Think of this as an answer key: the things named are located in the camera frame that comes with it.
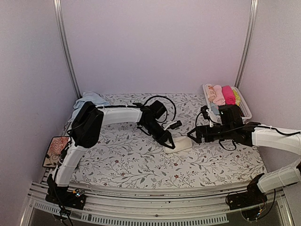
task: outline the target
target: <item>folded towel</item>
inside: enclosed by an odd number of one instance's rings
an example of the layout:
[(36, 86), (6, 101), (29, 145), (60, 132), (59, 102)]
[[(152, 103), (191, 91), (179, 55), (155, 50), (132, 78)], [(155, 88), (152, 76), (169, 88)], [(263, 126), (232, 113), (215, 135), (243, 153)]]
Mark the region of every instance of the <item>folded towel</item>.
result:
[(222, 95), (222, 87), (220, 85), (213, 86), (216, 94), (216, 98), (212, 101), (218, 106), (225, 105), (225, 98)]
[(236, 92), (235, 89), (232, 89), (232, 91), (233, 91), (234, 96), (235, 96), (235, 104), (236, 104), (237, 106), (239, 106), (240, 101), (241, 101), (240, 96), (239, 96), (239, 94)]
[(216, 98), (216, 94), (215, 94), (215, 91), (213, 89), (213, 86), (211, 84), (206, 84), (205, 85), (205, 90), (206, 90), (206, 93), (207, 93), (208, 100), (210, 102), (212, 102)]
[(222, 88), (222, 94), (224, 95), (227, 105), (235, 104), (235, 96), (230, 86), (224, 86)]
[(220, 115), (220, 111), (218, 110), (218, 106), (215, 103), (210, 103), (211, 110), (213, 114)]
[(75, 104), (73, 108), (75, 109), (72, 113), (71, 118), (69, 119), (68, 122), (71, 122), (75, 119), (77, 114), (79, 113), (81, 107), (84, 105), (85, 102), (87, 101), (92, 101), (93, 104), (95, 105), (103, 105), (103, 106), (108, 106), (110, 103), (108, 101), (105, 101), (103, 98), (99, 96), (99, 94), (95, 92), (84, 92), (83, 97), (75, 101)]

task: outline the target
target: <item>wall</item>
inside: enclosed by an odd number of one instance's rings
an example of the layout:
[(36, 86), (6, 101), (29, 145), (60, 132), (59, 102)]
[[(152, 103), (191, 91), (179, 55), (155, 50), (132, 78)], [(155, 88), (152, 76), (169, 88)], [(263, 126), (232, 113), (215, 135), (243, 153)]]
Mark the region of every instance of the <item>wall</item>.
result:
[[(240, 90), (253, 121), (300, 129), (301, 2), (259, 1), (258, 14)], [(269, 171), (295, 161), (298, 156), (260, 148)], [(301, 185), (285, 189), (295, 225), (301, 225)]]
[(82, 91), (198, 93), (233, 84), (250, 0), (65, 0), (64, 22)]
[(53, 1), (1, 1), (0, 20), (0, 225), (15, 226), (75, 95)]

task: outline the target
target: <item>basket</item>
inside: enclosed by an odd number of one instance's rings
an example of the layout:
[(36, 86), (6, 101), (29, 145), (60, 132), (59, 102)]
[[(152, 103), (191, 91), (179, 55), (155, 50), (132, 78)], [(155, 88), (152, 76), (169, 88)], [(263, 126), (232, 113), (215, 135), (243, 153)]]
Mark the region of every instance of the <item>basket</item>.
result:
[[(206, 85), (207, 84), (203, 85), (203, 91), (204, 91), (204, 94), (205, 94), (205, 99), (206, 99), (207, 106), (208, 106), (209, 109), (211, 109), (210, 101), (209, 101), (209, 99), (207, 97), (207, 94), (206, 94), (206, 89), (205, 89)], [(241, 118), (244, 122), (246, 122), (247, 120), (252, 118), (252, 113), (251, 113), (248, 105), (246, 104), (246, 101), (245, 101), (244, 97), (241, 95), (240, 91), (236, 87), (231, 86), (231, 88), (236, 90), (236, 92), (238, 93), (238, 95), (241, 99), (240, 104), (239, 104), (239, 108), (241, 109), (241, 111), (244, 115)], [(216, 118), (219, 122), (221, 122), (221, 117), (219, 115), (216, 115)]]

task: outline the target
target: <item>blue towel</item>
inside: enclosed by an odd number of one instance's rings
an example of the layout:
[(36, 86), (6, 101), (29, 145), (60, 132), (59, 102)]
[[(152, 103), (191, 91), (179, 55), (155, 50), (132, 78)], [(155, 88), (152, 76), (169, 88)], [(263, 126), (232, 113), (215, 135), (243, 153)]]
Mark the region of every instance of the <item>blue towel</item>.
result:
[(220, 115), (220, 112), (218, 110), (218, 106), (216, 104), (214, 104), (214, 103), (211, 102), (210, 103), (210, 107), (211, 107), (211, 110), (213, 111), (213, 113), (215, 115)]
[(69, 119), (68, 122), (71, 122), (75, 119), (77, 114), (79, 113), (81, 107), (84, 105), (85, 102), (87, 101), (92, 101), (93, 104), (95, 105), (103, 105), (103, 106), (108, 106), (110, 103), (106, 100), (104, 100), (102, 97), (99, 96), (99, 94), (95, 92), (84, 92), (83, 97), (75, 101), (75, 104), (73, 108), (75, 109), (72, 113), (71, 118)]

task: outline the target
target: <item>white floral tablecloth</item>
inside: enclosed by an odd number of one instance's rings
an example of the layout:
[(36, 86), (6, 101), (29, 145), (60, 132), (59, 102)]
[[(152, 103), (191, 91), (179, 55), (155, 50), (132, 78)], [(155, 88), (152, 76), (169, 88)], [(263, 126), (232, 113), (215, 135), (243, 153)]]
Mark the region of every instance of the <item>white floral tablecloth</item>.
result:
[[(144, 103), (155, 94), (102, 95), (111, 105)], [(170, 130), (173, 137), (186, 136), (194, 128), (205, 97), (198, 94), (161, 94), (172, 99), (177, 107), (176, 120), (182, 126)], [(168, 119), (173, 107), (160, 99), (167, 107)], [(202, 116), (199, 124), (208, 124)], [(223, 142), (232, 149), (231, 142)], [(222, 149), (217, 142), (196, 144), (173, 154), (165, 154), (163, 147), (148, 137), (135, 123), (104, 126), (98, 143), (82, 157), (71, 182), (99, 186), (127, 188), (184, 188), (216, 186), (250, 181), (265, 171), (256, 148), (237, 145), (235, 151)]]

